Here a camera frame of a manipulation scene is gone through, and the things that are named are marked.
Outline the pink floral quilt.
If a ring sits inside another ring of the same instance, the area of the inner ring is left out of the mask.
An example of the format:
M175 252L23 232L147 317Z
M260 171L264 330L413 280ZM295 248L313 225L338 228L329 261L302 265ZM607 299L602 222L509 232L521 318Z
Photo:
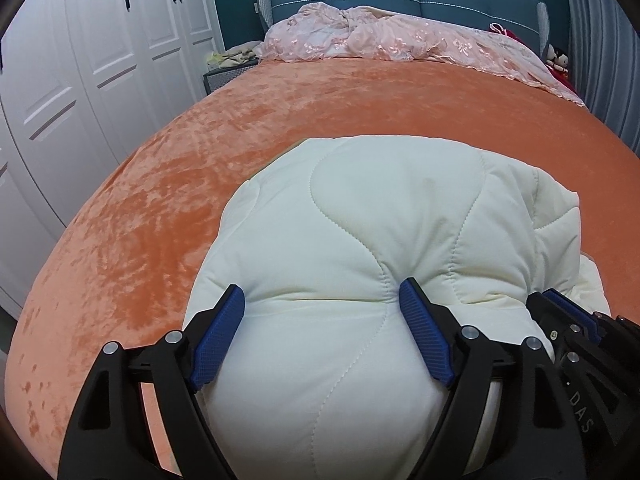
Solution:
M341 10L320 1L307 3L290 18L273 24L255 52L262 61L365 58L446 63L518 81L580 107L585 105L518 40L373 6Z

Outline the grey blue curtain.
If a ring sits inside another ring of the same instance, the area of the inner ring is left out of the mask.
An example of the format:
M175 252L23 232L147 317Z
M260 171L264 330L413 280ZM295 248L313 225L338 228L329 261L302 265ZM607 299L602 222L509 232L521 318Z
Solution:
M639 151L639 35L617 0L568 0L570 73L588 110Z

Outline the red plush toy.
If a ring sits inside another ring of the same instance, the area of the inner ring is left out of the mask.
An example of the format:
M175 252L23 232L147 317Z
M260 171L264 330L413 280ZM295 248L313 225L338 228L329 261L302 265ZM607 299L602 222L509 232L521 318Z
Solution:
M570 82L570 71L568 70L568 55L562 50L552 46L549 42L544 49L544 62L548 69L562 82Z

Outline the white panelled wardrobe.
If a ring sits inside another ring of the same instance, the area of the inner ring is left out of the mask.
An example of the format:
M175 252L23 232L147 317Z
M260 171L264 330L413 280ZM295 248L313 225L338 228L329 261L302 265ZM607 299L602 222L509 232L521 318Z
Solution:
M215 0L6 0L1 22L1 305L18 318L80 207L205 96Z

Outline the yellow items on nightstand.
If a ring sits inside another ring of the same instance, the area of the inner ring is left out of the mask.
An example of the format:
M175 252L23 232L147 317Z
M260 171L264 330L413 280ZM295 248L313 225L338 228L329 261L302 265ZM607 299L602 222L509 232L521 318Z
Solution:
M247 41L221 53L212 52L206 58L207 68L209 70L221 70L222 68L232 68L254 62L257 60L255 49L259 45L259 41Z

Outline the dark blue nightstand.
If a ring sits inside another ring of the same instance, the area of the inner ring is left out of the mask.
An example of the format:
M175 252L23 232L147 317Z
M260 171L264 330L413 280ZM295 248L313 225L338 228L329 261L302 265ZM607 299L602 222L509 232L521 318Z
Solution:
M206 94L213 93L217 89L223 87L225 84L228 84L228 82L232 81L237 76L240 76L242 73L250 70L257 65L258 61L253 60L237 66L216 68L216 70L210 70L203 75L203 84Z

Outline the cream white puffer jacket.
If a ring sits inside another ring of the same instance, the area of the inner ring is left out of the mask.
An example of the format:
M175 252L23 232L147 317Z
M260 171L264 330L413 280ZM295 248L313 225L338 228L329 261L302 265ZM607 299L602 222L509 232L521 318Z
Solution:
M525 162L423 136L309 139L224 208L186 315L245 313L198 396L241 479L403 479L446 400L402 317L414 278L493 340L540 337L526 299L608 312L578 195Z

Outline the orange plush bed blanket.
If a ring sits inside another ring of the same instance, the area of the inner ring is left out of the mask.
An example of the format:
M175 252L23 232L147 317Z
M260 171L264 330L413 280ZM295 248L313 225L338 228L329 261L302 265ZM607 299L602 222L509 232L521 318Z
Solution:
M577 192L582 247L619 315L639 314L639 161L588 110L436 62L264 63L131 154L70 222L17 321L4 394L17 435L58 468L78 391L104 342L152 344L183 319L241 183L307 138L406 134L537 166Z

